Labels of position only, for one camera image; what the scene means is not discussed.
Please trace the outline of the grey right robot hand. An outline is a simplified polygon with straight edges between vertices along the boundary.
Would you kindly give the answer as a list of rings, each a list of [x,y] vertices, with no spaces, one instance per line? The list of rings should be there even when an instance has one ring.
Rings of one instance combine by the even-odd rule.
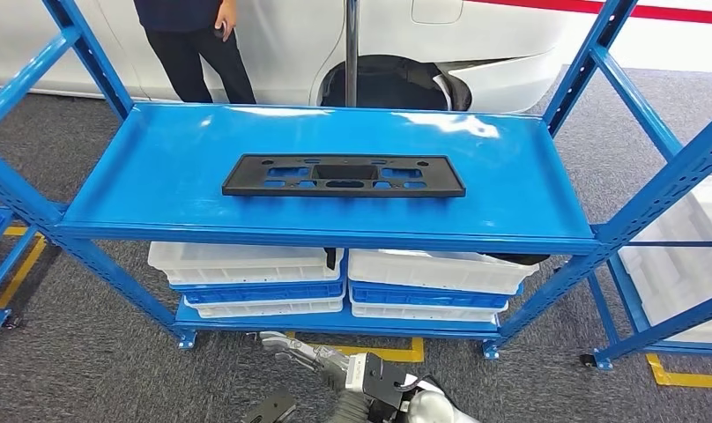
[[[263,349],[278,360],[288,360],[321,376],[324,383],[336,392],[345,389],[349,357],[327,345],[304,343],[277,331],[258,333]]]

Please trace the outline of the person's hand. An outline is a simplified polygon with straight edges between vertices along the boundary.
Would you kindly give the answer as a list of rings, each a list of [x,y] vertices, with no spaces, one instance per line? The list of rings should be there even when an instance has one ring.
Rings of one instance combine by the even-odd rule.
[[[235,0],[222,0],[214,23],[214,34],[226,42],[231,36],[237,21],[237,7]]]

